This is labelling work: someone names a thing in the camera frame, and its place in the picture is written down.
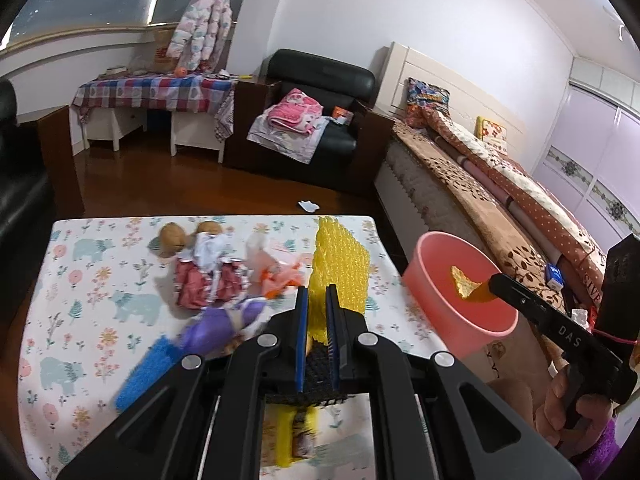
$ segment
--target hand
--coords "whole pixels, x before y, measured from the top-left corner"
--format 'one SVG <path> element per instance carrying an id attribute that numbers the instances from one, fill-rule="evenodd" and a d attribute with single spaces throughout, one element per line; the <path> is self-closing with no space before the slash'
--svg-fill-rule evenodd
<path id="1" fill-rule="evenodd" d="M 557 446 L 560 441 L 572 443 L 573 454 L 576 455 L 588 450 L 598 441 L 611 419 L 613 406 L 604 396 L 583 395 L 575 403 L 575 411 L 589 419 L 589 425 L 582 431 L 565 430 L 566 413 L 562 397 L 568 385 L 565 367 L 549 383 L 545 403 L 536 411 L 536 429 L 552 446 Z"/>

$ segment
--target purple sleeve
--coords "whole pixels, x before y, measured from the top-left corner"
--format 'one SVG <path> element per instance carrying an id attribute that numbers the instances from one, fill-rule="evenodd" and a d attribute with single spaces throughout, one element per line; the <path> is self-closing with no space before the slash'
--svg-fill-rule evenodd
<path id="1" fill-rule="evenodd" d="M 620 447 L 616 444 L 616 419 L 612 418 L 602 432 L 596 445 L 588 452 L 577 457 L 574 465 L 578 468 L 582 480 L 597 480 L 609 467 Z"/>

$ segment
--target bed headboard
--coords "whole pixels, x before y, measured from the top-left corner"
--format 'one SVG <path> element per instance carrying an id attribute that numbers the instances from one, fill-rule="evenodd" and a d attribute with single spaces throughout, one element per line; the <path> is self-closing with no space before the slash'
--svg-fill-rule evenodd
<path id="1" fill-rule="evenodd" d="M 451 119 L 473 133 L 476 117 L 482 116 L 507 128 L 509 156 L 519 160 L 525 128 L 519 118 L 484 90 L 450 68 L 417 50 L 393 42 L 386 56 L 376 106 L 404 117 L 406 80 L 409 77 L 449 90 Z"/>

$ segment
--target folded clothes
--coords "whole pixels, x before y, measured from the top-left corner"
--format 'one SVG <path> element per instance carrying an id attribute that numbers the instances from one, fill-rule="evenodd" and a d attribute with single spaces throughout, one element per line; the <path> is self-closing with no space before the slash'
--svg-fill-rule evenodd
<path id="1" fill-rule="evenodd" d="M 322 115 L 322 105 L 294 88 L 267 113 L 267 122 L 279 130 L 310 135 L 315 121 Z"/>
<path id="2" fill-rule="evenodd" d="M 284 130 L 280 126 L 271 126 L 267 120 L 270 110 L 271 108 L 255 119 L 246 138 L 293 160 L 309 164 L 320 143 L 322 134 L 324 134 L 329 118 L 324 116 L 317 118 L 314 121 L 314 129 L 308 136 L 304 136 Z"/>

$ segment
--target red string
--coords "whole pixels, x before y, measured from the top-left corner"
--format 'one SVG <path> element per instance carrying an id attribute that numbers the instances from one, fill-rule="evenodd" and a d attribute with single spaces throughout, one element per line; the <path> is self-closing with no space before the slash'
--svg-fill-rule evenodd
<path id="1" fill-rule="evenodd" d="M 593 333 L 600 334 L 608 339 L 611 339 L 612 341 L 615 341 L 616 343 L 623 343 L 626 345 L 634 345 L 634 346 L 640 343 L 640 341 L 632 341 L 631 339 L 622 339 L 621 337 L 616 337 L 614 335 L 607 334 L 606 332 L 603 332 L 602 330 L 598 330 L 597 328 L 593 329 Z"/>

